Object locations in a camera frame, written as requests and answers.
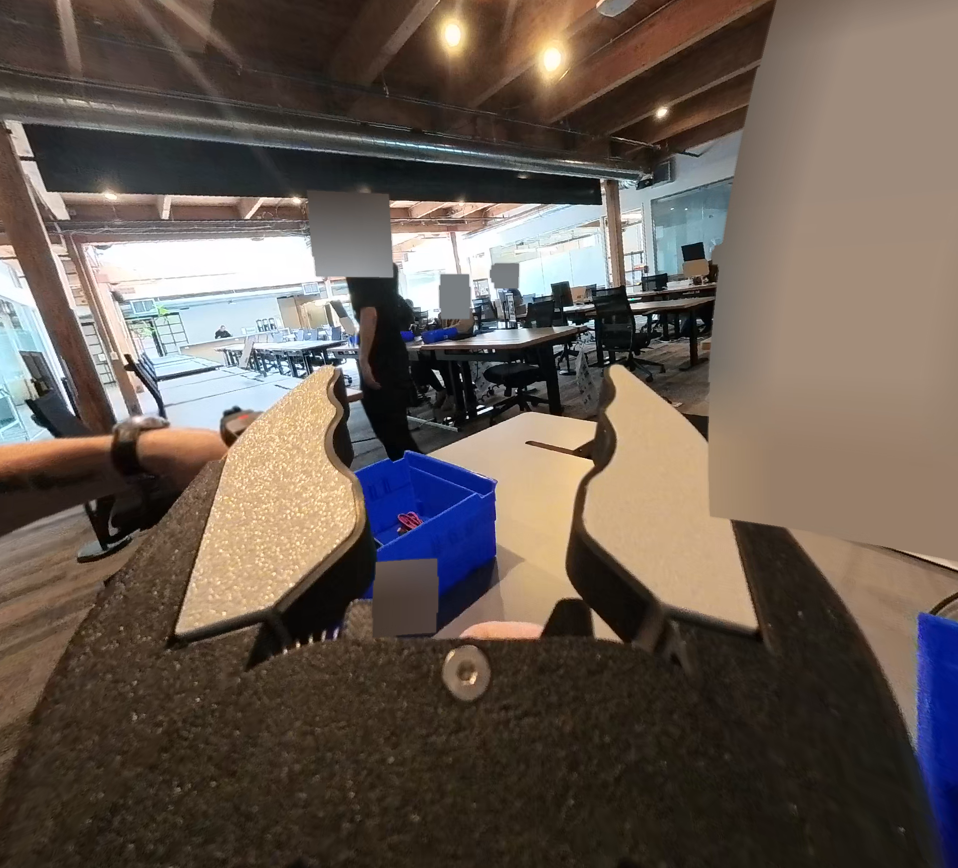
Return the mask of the row of ceiling spotlights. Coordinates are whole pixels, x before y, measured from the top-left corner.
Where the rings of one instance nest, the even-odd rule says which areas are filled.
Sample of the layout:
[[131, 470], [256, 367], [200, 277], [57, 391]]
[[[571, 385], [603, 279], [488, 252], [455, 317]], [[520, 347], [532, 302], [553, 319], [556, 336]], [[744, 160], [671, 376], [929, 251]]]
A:
[[468, 0], [34, 0], [60, 21], [63, 67], [118, 68], [106, 48], [156, 51], [222, 96], [269, 100], [370, 127], [445, 133], [509, 149], [575, 138], [466, 108], [459, 89], [491, 70], [502, 25]]

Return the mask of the silver ventilation duct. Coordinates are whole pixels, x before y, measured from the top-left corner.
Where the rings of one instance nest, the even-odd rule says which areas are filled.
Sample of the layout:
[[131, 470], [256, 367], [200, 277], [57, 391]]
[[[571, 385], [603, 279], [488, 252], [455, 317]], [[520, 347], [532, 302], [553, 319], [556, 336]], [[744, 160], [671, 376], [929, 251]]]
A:
[[2, 117], [22, 124], [468, 166], [552, 177], [650, 180], [622, 159], [588, 159], [391, 124], [74, 80], [2, 67]]

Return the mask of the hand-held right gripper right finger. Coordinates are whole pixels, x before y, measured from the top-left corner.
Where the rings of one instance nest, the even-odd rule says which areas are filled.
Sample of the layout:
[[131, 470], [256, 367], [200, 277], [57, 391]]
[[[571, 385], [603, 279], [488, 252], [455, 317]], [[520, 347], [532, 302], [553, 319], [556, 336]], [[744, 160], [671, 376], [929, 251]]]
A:
[[645, 650], [680, 624], [757, 637], [733, 526], [710, 513], [706, 439], [620, 364], [605, 370], [592, 460], [565, 566], [614, 635]]

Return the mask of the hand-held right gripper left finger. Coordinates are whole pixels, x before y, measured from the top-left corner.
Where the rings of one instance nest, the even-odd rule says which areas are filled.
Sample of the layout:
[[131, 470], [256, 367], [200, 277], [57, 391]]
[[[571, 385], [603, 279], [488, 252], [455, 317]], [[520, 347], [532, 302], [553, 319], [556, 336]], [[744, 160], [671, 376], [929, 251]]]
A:
[[342, 372], [316, 370], [257, 416], [222, 464], [174, 637], [266, 626], [282, 648], [340, 623], [376, 542], [350, 468]]

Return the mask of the person's left forearm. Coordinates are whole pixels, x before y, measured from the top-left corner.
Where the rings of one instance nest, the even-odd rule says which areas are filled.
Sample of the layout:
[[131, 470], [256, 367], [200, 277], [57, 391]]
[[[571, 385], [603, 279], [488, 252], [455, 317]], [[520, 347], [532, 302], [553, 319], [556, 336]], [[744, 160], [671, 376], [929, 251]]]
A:
[[1, 535], [128, 488], [109, 435], [1, 447]]

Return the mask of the wooden support post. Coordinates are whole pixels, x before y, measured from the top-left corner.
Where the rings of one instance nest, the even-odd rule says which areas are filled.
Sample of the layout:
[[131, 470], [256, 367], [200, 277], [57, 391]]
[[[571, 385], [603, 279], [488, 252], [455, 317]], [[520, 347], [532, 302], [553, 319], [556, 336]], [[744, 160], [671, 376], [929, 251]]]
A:
[[626, 285], [626, 266], [619, 182], [603, 180], [602, 183], [610, 286], [623, 287]]
[[74, 311], [46, 227], [16, 149], [1, 124], [1, 218], [54, 350], [90, 428], [110, 431], [117, 422]]

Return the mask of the black wristwatch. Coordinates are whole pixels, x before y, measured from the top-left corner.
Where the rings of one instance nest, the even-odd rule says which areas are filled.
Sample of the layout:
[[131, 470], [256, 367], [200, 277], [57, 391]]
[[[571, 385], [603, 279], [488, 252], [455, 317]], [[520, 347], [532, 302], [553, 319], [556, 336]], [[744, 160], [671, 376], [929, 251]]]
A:
[[112, 431], [110, 459], [117, 473], [125, 479], [150, 475], [138, 455], [138, 443], [143, 435], [168, 429], [167, 419], [157, 415], [136, 415], [118, 422]]

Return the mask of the blue plastic bin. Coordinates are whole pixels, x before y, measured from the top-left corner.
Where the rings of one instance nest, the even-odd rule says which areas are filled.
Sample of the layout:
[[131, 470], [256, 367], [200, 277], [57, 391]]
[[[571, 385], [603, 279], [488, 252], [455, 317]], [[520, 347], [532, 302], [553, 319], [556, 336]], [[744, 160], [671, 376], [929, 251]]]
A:
[[444, 594], [496, 555], [496, 480], [408, 451], [356, 473], [377, 563], [434, 559]]
[[943, 862], [957, 865], [957, 624], [924, 613], [917, 632], [917, 755]]

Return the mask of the black office chair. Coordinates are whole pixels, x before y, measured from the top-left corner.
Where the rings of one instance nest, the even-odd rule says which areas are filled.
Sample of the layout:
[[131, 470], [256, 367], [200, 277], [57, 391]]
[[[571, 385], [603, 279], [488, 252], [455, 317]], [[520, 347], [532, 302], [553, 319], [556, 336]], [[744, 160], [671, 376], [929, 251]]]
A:
[[[78, 418], [57, 387], [42, 354], [24, 351], [21, 357], [37, 391], [36, 398], [26, 403], [33, 420], [54, 438], [93, 436], [94, 431]], [[77, 562], [102, 561], [123, 550], [138, 533], [160, 521], [180, 492], [167, 481], [146, 477], [131, 491], [85, 503], [95, 540], [79, 549]]]
[[653, 381], [653, 368], [665, 371], [662, 363], [640, 359], [641, 351], [651, 347], [652, 338], [645, 329], [637, 327], [625, 286], [597, 287], [592, 302], [599, 367], [614, 364], [617, 355], [624, 355], [622, 364], [629, 371], [640, 373], [646, 383]]
[[490, 406], [491, 422], [512, 407], [529, 412], [533, 407], [548, 404], [547, 397], [543, 398], [530, 391], [533, 384], [545, 382], [540, 366], [526, 361], [501, 362], [488, 367], [483, 376], [489, 385], [505, 390], [504, 399]]

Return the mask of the wooden top office desk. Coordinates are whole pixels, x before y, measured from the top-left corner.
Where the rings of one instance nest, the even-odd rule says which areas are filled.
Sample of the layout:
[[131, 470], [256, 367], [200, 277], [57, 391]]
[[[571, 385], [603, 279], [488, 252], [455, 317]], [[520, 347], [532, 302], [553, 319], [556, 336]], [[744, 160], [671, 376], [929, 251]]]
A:
[[433, 359], [447, 362], [505, 363], [519, 361], [531, 355], [533, 363], [542, 369], [548, 411], [553, 416], [563, 415], [563, 405], [558, 386], [557, 362], [553, 347], [574, 342], [586, 331], [584, 325], [557, 327], [498, 329], [469, 338], [444, 339], [425, 344], [420, 339], [406, 343], [411, 359], [419, 352], [430, 354]]
[[[643, 292], [638, 296], [628, 295], [628, 299], [635, 314], [637, 327], [645, 329], [650, 334], [652, 342], [656, 335], [660, 335], [665, 340], [686, 336], [689, 347], [688, 367], [699, 364], [699, 323], [707, 322], [711, 318], [715, 303], [715, 293], [712, 290], [707, 292], [699, 290], [691, 295], [674, 290], [661, 290]], [[590, 325], [595, 337], [595, 312], [592, 300], [593, 296], [581, 304], [559, 308], [558, 322], [569, 325]], [[624, 360], [624, 355], [617, 355], [617, 361], [624, 362]]]

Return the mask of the person's left hand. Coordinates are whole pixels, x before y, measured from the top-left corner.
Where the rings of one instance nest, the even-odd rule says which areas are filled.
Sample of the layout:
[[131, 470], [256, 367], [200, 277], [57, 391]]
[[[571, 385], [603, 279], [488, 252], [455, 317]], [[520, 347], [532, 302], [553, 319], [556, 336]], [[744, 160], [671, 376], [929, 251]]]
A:
[[156, 458], [162, 473], [188, 485], [208, 464], [222, 460], [229, 447], [215, 431], [201, 429], [166, 429]]

